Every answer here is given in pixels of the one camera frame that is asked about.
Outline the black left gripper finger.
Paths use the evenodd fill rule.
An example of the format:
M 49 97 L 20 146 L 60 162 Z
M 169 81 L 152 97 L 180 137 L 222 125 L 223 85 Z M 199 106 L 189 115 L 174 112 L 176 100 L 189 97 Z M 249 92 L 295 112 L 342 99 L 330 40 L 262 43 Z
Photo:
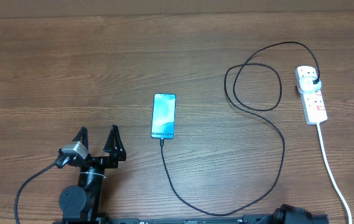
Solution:
M 88 129 L 84 126 L 81 127 L 78 134 L 73 138 L 73 142 L 79 142 L 82 146 L 88 149 Z
M 111 126 L 111 131 L 109 132 L 103 151 L 117 161 L 126 160 L 126 151 L 121 140 L 119 129 L 115 124 Z

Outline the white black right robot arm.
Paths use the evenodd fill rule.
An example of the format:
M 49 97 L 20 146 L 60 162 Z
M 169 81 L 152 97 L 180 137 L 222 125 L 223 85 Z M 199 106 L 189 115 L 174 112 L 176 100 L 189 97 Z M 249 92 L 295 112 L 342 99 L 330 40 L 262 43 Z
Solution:
M 282 204 L 275 209 L 271 224 L 311 224 L 312 214 L 303 208 Z

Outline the Samsung Galaxy smartphone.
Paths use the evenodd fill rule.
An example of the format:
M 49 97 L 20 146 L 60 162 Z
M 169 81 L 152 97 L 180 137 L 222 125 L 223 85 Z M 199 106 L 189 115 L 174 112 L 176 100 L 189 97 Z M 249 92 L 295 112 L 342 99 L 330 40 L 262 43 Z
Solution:
M 151 137 L 173 139 L 175 131 L 176 95 L 156 93 L 152 107 Z

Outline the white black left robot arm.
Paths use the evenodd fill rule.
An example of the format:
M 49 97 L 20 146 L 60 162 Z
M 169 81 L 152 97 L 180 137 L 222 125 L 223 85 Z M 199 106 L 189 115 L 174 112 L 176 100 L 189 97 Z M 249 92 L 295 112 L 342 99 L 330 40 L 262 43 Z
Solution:
M 111 126 L 103 151 L 107 156 L 93 157 L 88 150 L 88 130 L 81 127 L 78 134 L 58 150 L 57 168 L 65 165 L 80 168 L 77 185 L 66 187 L 59 196 L 62 223 L 111 223 L 110 217 L 100 212 L 106 169 L 116 169 L 126 160 L 126 151 L 118 127 Z

